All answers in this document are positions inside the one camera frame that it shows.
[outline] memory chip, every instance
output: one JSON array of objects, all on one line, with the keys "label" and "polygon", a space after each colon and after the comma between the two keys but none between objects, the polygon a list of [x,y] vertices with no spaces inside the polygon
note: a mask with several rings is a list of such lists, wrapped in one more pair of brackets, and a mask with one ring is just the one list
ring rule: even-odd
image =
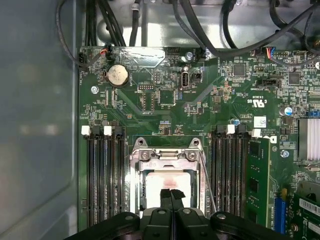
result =
[{"label": "memory chip", "polygon": [[257,223],[257,213],[254,212],[253,210],[249,209],[248,210],[248,219],[256,224]]},{"label": "memory chip", "polygon": [[246,65],[242,63],[233,65],[233,75],[236,77],[244,77],[246,75]]},{"label": "memory chip", "polygon": [[251,191],[258,193],[259,182],[252,177],[249,178],[249,188],[251,189]]},{"label": "memory chip", "polygon": [[300,73],[299,72],[290,72],[289,73],[289,84],[299,85],[300,84]]}]

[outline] blue connector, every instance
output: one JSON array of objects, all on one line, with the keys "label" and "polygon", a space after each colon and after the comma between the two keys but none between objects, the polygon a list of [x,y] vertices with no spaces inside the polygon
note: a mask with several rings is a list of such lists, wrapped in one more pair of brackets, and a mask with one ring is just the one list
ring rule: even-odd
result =
[{"label": "blue connector", "polygon": [[285,234],[286,202],[281,197],[274,200],[274,231]]}]

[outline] screw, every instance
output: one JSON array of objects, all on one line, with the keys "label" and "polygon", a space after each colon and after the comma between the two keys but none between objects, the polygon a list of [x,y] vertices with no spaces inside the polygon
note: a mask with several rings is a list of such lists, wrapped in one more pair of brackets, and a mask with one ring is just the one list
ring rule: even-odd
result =
[{"label": "screw", "polygon": [[216,217],[221,220],[225,220],[227,218],[226,215],[223,214],[218,214]]},{"label": "screw", "polygon": [[197,157],[197,154],[194,151],[191,151],[188,153],[188,159],[195,160]]},{"label": "screw", "polygon": [[98,88],[97,86],[92,86],[92,87],[91,87],[91,92],[92,92],[93,94],[97,94],[97,93],[99,92],[99,88]]},{"label": "screw", "polygon": [[148,160],[149,157],[150,157],[150,153],[149,153],[148,151],[143,151],[143,152],[141,153],[141,158],[142,158],[143,160]]},{"label": "screw", "polygon": [[184,214],[190,214],[190,213],[191,213],[191,210],[188,209],[188,208],[186,208],[186,209],[183,209],[182,212],[183,212]]},{"label": "screw", "polygon": [[280,156],[284,159],[289,157],[289,155],[290,155],[290,153],[287,150],[282,150],[280,153]]},{"label": "screw", "polygon": [[194,54],[192,52],[188,51],[185,54],[185,58],[190,61],[190,60],[192,60],[194,58]]}]

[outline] integrated circuit chip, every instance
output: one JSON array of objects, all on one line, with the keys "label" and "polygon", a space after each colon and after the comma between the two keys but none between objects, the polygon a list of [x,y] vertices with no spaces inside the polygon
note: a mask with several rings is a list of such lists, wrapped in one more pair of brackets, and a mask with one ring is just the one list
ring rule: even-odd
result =
[{"label": "integrated circuit chip", "polygon": [[300,73],[299,72],[290,72],[289,73],[289,84],[290,85],[299,85],[300,84]]},{"label": "integrated circuit chip", "polygon": [[246,65],[243,63],[233,65],[233,75],[236,77],[246,76]]},{"label": "integrated circuit chip", "polygon": [[159,104],[160,105],[174,105],[175,94],[172,90],[160,90],[159,93]]},{"label": "integrated circuit chip", "polygon": [[251,177],[249,179],[249,188],[251,191],[258,193],[259,182]]}]

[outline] black plastic part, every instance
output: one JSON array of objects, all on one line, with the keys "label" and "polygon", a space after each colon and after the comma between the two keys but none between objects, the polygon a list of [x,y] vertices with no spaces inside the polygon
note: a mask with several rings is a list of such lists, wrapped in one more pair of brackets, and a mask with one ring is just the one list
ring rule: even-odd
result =
[{"label": "black plastic part", "polygon": [[100,126],[93,126],[92,133],[93,133],[93,135],[99,135],[100,134]]},{"label": "black plastic part", "polygon": [[178,229],[180,228],[178,239],[186,240],[219,240],[210,226],[210,221],[192,208],[181,208],[176,213]]},{"label": "black plastic part", "polygon": [[275,232],[259,224],[253,224],[251,221],[232,215],[227,212],[217,212],[210,218],[210,224],[213,230],[220,233],[227,233],[237,236],[239,239],[250,240],[291,240],[292,238]]},{"label": "black plastic part", "polygon": [[149,223],[144,228],[142,239],[164,240],[171,237],[172,212],[168,208],[157,208],[153,210]]},{"label": "black plastic part", "polygon": [[138,231],[140,218],[131,212],[122,212],[87,228],[65,240],[113,240],[119,236]]}]

